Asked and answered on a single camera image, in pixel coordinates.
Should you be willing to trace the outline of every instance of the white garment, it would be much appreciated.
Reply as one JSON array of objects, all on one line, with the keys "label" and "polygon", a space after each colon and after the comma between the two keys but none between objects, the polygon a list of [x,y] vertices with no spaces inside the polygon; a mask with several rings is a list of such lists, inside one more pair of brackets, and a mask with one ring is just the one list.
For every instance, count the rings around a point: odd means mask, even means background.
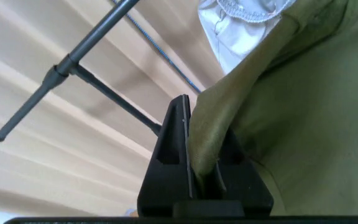
[{"label": "white garment", "polygon": [[225,74],[273,29],[296,0],[201,0],[198,15]]}]

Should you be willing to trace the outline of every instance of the blue cord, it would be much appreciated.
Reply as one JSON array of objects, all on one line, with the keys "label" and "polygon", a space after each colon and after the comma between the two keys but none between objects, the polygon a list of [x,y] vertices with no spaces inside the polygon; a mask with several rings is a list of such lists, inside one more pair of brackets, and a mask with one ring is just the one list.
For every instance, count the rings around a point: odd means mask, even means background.
[{"label": "blue cord", "polygon": [[149,36],[145,30],[143,30],[140,25],[128,14],[126,17],[139,29],[139,31],[153,44],[153,46],[160,52],[160,54],[167,60],[167,62],[179,73],[179,75],[186,80],[186,82],[193,87],[197,93],[201,93],[200,89],[189,79],[181,70],[172,62],[168,55],[154,42],[154,40]]}]

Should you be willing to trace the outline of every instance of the olive green fabric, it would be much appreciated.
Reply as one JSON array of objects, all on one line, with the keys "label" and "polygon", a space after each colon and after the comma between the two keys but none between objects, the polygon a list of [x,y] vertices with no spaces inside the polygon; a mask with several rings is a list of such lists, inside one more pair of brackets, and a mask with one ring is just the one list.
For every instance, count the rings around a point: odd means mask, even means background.
[{"label": "olive green fabric", "polygon": [[[316,18],[322,30],[310,25]],[[358,0],[298,0],[200,94],[188,142],[200,180],[230,126],[275,199],[274,215],[358,215]]]}]

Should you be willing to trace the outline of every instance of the green cloth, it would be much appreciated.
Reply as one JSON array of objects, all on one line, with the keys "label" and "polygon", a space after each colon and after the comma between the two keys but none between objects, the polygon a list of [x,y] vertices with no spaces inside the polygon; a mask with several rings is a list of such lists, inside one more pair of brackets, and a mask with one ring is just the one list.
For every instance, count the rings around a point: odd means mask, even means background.
[{"label": "green cloth", "polygon": [[358,0],[298,0],[200,94],[188,142],[199,180],[230,126],[275,199],[273,215],[358,215]]}]

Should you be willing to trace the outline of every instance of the beige curtain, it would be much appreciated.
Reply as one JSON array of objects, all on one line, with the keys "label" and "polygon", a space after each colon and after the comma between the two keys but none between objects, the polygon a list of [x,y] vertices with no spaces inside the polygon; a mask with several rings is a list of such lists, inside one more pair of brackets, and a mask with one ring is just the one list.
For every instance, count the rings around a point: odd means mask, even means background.
[{"label": "beige curtain", "polygon": [[[198,22],[198,1],[142,0],[130,14],[202,90],[223,73]],[[0,0],[0,127],[112,8],[107,0]],[[170,100],[196,93],[127,20],[81,61],[161,123]],[[123,215],[156,136],[77,77],[49,93],[0,143],[0,211]]]}]

